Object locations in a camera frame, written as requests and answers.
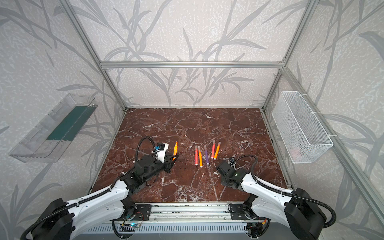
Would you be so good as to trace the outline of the pink marker group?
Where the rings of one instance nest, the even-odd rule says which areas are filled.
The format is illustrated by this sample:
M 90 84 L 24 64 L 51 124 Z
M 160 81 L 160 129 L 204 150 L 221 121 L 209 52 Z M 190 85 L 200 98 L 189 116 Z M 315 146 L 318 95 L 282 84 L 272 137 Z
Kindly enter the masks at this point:
M 195 165 L 199 165 L 199 160 L 198 160 L 198 146 L 195 146 Z
M 216 150 L 216 141 L 213 140 L 211 159 L 214 159 L 214 156 L 215 156 L 215 150 Z

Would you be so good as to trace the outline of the orange marker group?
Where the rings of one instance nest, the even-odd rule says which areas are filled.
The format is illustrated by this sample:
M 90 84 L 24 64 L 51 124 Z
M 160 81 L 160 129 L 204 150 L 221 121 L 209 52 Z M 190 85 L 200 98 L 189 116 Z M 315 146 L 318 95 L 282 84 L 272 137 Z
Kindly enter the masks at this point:
M 214 160 L 216 160 L 218 158 L 220 147 L 221 147 L 221 142 L 218 142 L 218 145 L 217 145 L 217 148 L 216 148 L 216 151 L 215 151 L 215 155 L 214 155 Z

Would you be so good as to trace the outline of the purple marker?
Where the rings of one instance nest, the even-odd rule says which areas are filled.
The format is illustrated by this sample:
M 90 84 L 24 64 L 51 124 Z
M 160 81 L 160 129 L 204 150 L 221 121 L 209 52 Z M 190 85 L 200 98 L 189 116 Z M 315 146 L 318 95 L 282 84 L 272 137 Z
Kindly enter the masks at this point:
M 210 165 L 210 162 L 209 162 L 209 154 L 208 154 L 208 148 L 207 148 L 207 145 L 204 145 L 204 152 L 205 152 L 206 164 L 209 166 L 209 165 Z

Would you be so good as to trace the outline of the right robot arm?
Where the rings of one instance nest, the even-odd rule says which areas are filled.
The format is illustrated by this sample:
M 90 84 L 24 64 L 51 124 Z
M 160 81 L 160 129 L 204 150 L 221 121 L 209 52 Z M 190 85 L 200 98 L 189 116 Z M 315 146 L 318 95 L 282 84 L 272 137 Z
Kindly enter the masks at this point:
M 303 189 L 295 191 L 277 187 L 256 177 L 254 167 L 236 168 L 231 158 L 217 166 L 221 183 L 249 194 L 242 204 L 229 204 L 232 220 L 250 220 L 245 231 L 250 238 L 266 232 L 271 222 L 282 224 L 300 240 L 317 240 L 323 229 L 337 220 L 336 212 L 327 204 L 312 199 Z

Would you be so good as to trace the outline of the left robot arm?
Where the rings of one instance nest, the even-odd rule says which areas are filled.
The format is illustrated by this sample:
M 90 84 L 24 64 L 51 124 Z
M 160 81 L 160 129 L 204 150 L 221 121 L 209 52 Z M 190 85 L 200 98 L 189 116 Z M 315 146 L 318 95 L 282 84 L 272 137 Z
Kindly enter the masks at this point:
M 178 157 L 166 156 L 161 162 L 146 155 L 99 191 L 68 202 L 61 198 L 51 202 L 20 238 L 25 240 L 31 234 L 34 240 L 72 240 L 93 227 L 121 218 L 136 206 L 130 197 L 160 172 L 170 173 Z

